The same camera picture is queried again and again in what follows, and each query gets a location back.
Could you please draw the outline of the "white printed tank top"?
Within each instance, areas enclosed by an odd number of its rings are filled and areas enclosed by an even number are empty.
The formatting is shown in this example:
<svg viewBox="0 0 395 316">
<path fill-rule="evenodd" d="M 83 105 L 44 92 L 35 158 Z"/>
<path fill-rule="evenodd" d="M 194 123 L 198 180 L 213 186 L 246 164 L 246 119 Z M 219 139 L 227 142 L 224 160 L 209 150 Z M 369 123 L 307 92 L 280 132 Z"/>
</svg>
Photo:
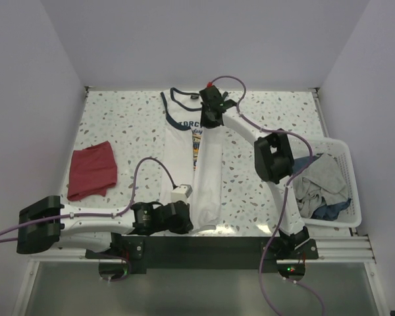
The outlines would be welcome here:
<svg viewBox="0 0 395 316">
<path fill-rule="evenodd" d="M 200 123 L 201 98 L 170 88 L 160 93 L 165 112 L 160 202 L 171 200 L 172 182 L 192 188 L 188 198 L 194 229 L 214 229 L 221 213 L 224 133 Z"/>
</svg>

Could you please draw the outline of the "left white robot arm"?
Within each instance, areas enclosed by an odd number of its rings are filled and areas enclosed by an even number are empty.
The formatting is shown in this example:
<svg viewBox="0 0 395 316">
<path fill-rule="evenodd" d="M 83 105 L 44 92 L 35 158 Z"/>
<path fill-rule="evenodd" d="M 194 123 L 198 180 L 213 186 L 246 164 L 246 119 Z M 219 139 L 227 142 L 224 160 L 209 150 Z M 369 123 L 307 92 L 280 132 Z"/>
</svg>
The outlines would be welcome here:
<svg viewBox="0 0 395 316">
<path fill-rule="evenodd" d="M 48 196 L 19 212 L 16 252 L 35 254 L 51 248 L 81 248 L 116 258 L 123 251 L 121 239 L 113 236 L 151 236 L 168 230 L 187 234 L 194 228 L 190 206 L 184 201 L 163 205 L 137 202 L 128 210 L 74 207 Z"/>
</svg>

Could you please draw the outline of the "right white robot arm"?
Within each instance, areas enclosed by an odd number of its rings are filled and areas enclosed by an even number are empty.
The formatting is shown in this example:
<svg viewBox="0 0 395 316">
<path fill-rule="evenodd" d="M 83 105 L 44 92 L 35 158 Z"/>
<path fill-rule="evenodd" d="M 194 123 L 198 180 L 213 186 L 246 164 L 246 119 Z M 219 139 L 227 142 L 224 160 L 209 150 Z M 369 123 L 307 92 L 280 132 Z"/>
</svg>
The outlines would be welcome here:
<svg viewBox="0 0 395 316">
<path fill-rule="evenodd" d="M 238 103 L 209 83 L 199 92 L 204 127 L 225 126 L 253 145 L 255 171 L 267 183 L 278 209 L 278 224 L 266 247 L 277 257 L 296 258 L 309 240 L 292 188 L 294 157 L 285 130 L 267 130 L 246 118 Z"/>
</svg>

